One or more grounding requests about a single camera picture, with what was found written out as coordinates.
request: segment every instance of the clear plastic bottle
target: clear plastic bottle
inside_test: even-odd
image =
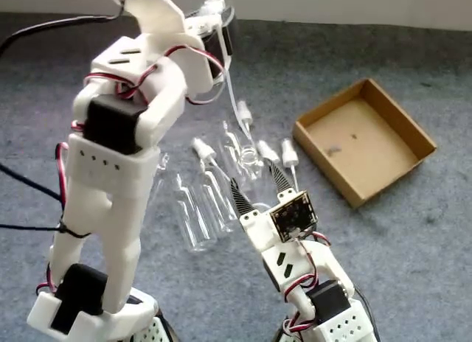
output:
[[[209,209],[213,216],[213,223],[219,235],[231,233],[237,227],[237,215],[233,209],[229,183],[218,169],[201,161],[201,184]]]
[[[182,180],[181,174],[169,174],[173,193],[171,205],[189,251],[199,252],[211,248],[218,237],[214,229],[212,210],[202,193],[195,192]]]

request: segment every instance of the white bottle cap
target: white bottle cap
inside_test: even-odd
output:
[[[257,149],[259,150],[259,153],[263,158],[272,160],[274,163],[280,162],[279,156],[277,155],[275,150],[269,147],[266,141],[259,141],[257,143]]]
[[[192,147],[197,152],[198,157],[203,161],[208,161],[211,158],[216,158],[216,152],[207,143],[200,138],[194,138],[192,140]]]
[[[282,161],[284,167],[295,167],[298,165],[298,155],[294,149],[294,144],[289,138],[282,141]]]
[[[252,125],[252,115],[251,111],[248,109],[246,101],[239,100],[237,102],[237,112],[239,113],[239,117],[243,122],[247,123],[248,125]]]

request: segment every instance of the black cable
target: black cable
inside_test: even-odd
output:
[[[10,226],[8,224],[0,224],[2,229],[25,230],[25,231],[60,231],[58,227],[42,227],[42,226]]]
[[[91,24],[91,23],[107,23],[109,21],[113,21],[117,18],[119,18],[125,10],[125,1],[121,1],[121,7],[119,9],[119,12],[116,15],[86,15],[86,16],[78,16],[75,18],[67,18],[67,19],[62,19],[62,20],[57,20],[57,21],[49,21],[46,23],[38,24],[38,25],[33,25],[32,27],[27,27],[24,29],[21,29],[15,33],[13,33],[11,36],[6,38],[1,44],[0,44],[0,57],[4,54],[4,52],[19,38],[22,38],[24,36],[29,36],[33,35],[37,32],[42,32],[42,31],[47,31],[47,30],[52,30],[52,29],[59,29],[61,27],[72,27],[72,26],[77,26],[77,25],[84,25],[84,24]],[[33,189],[37,189],[38,191],[44,193],[45,195],[50,196],[51,198],[54,198],[55,200],[58,200],[61,202],[60,195],[51,189],[48,189],[45,186],[42,186],[38,184],[37,182],[28,179],[27,177],[17,173],[16,171],[10,169],[9,167],[5,166],[0,162],[0,171],[5,173],[6,175],[14,178],[17,181],[22,182],[23,184],[32,187]]]
[[[87,233],[84,235],[77,234],[75,231],[67,228],[66,224],[62,221],[59,221],[59,226],[55,227],[44,227],[44,226],[11,226],[10,224],[0,224],[0,229],[11,229],[11,230],[22,230],[22,231],[56,231],[61,234],[69,234],[77,239],[83,239],[91,233]]]
[[[367,300],[366,296],[359,290],[359,287],[357,285],[354,285],[354,290],[357,293],[357,295],[361,298],[362,302],[364,303],[364,306],[366,307],[367,315],[369,316],[370,322],[372,323],[372,326],[374,328],[374,335],[375,335],[375,338],[377,338],[377,342],[381,342],[381,337],[377,329],[377,323],[375,322],[374,314],[370,307],[369,301]]]
[[[14,32],[8,38],[6,38],[3,43],[0,45],[0,57],[4,52],[19,38],[24,36],[33,35],[38,32],[43,32],[47,30],[60,29],[61,27],[74,27],[77,25],[84,24],[96,24],[96,23],[108,23],[119,18],[125,10],[125,1],[121,1],[121,7],[119,12],[116,15],[84,15],[76,16],[74,18],[61,19],[56,21],[48,21],[46,23],[33,25],[32,27],[26,27],[17,32]]]
[[[22,174],[18,174],[16,171],[10,169],[9,167],[6,167],[2,163],[0,163],[0,171],[10,176],[11,178],[14,178],[15,180],[20,181],[23,184],[29,187],[32,187],[33,189],[37,189],[38,191],[44,193],[45,195],[48,195],[51,198],[54,198],[55,200],[60,201],[60,195],[58,193],[52,191],[51,189],[48,189],[47,187],[43,185],[38,184],[37,182],[34,182],[33,180],[28,179]]]

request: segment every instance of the white wall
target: white wall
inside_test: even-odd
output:
[[[203,0],[174,0],[191,10]],[[229,0],[240,18],[472,29],[472,0]],[[0,11],[112,13],[106,0],[0,0]]]

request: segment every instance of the white perforated bracket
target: white perforated bracket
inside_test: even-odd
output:
[[[376,342],[373,327],[361,302],[350,299],[351,307],[312,330],[316,341]]]
[[[133,336],[133,342],[171,342],[160,318],[155,317],[149,327]]]

